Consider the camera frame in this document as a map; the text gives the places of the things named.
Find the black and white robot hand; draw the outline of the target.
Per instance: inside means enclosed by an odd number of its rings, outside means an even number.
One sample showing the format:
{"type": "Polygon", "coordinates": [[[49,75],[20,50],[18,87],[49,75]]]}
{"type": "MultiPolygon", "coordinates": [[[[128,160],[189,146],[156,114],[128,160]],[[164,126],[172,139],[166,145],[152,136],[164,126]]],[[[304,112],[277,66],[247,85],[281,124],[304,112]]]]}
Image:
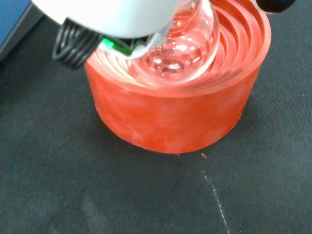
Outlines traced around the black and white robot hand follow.
{"type": "Polygon", "coordinates": [[[209,0],[36,0],[34,5],[59,25],[52,58],[71,69],[80,68],[97,48],[136,59],[200,21],[209,35],[218,26],[209,0]]]}

